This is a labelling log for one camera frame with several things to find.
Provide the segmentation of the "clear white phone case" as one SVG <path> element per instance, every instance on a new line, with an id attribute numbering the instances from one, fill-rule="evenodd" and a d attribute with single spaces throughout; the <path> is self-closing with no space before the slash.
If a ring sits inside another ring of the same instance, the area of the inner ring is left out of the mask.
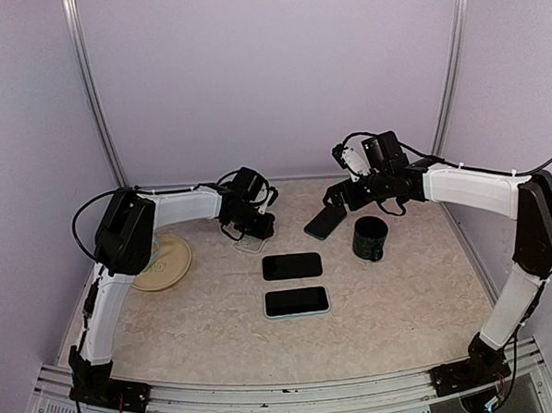
<path id="1" fill-rule="evenodd" d="M 245 235 L 242 239 L 235 242 L 235 249 L 240 252 L 259 254 L 264 244 L 264 239 Z"/>

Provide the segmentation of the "black phone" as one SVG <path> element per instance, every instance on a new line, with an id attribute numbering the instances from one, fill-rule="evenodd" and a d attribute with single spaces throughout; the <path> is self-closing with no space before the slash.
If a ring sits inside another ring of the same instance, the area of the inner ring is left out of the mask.
<path id="1" fill-rule="evenodd" d="M 324 209 L 315 215 L 311 222 L 304 227 L 304 233 L 316 239 L 325 240 L 340 225 L 346 216 L 336 213 L 332 207 L 324 207 Z"/>

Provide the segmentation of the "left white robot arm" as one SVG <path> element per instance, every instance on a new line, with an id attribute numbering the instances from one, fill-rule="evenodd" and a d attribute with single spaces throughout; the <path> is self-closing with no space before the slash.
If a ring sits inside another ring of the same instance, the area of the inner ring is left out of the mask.
<path id="1" fill-rule="evenodd" d="M 234 242 L 265 240 L 275 233 L 275 217 L 268 209 L 278 190 L 245 166 L 216 182 L 161 190 L 118 188 L 105 196 L 109 202 L 94 236 L 95 248 L 87 254 L 94 269 L 81 337 L 70 349 L 74 368 L 111 363 L 119 312 L 134 278 L 149 266 L 157 229 L 211 219 Z"/>

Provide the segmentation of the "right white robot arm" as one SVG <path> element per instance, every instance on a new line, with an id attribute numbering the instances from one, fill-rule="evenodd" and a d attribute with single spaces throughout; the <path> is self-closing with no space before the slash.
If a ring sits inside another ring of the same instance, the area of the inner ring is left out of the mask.
<path id="1" fill-rule="evenodd" d="M 362 141 L 359 152 L 349 146 L 350 135 L 332 148 L 338 166 L 350 176 L 326 192 L 324 204 L 358 211 L 371 203 L 382 208 L 392 200 L 396 217 L 405 214 L 409 201 L 456 204 L 514 222 L 510 273 L 478 336 L 486 347 L 503 348 L 552 275 L 552 175 L 544 165 L 501 172 L 424 153 L 412 163 L 412 147 L 393 131 L 356 136 Z"/>

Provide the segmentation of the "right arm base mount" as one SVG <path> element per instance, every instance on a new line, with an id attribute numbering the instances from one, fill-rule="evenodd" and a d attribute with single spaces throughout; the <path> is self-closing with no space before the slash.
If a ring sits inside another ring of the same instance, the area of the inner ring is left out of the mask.
<path id="1" fill-rule="evenodd" d="M 511 374 L 504 347 L 494 349 L 477 334 L 468 347 L 468 357 L 440 364 L 429 370 L 436 395 L 454 395 L 461 391 L 492 383 Z"/>

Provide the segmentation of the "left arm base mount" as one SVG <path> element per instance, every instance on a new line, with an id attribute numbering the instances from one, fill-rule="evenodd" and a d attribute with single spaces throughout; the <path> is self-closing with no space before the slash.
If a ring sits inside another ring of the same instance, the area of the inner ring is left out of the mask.
<path id="1" fill-rule="evenodd" d="M 151 389 L 151 385 L 142 382 L 107 379 L 93 384 L 73 377 L 69 397 L 75 402 L 122 413 L 145 413 Z"/>

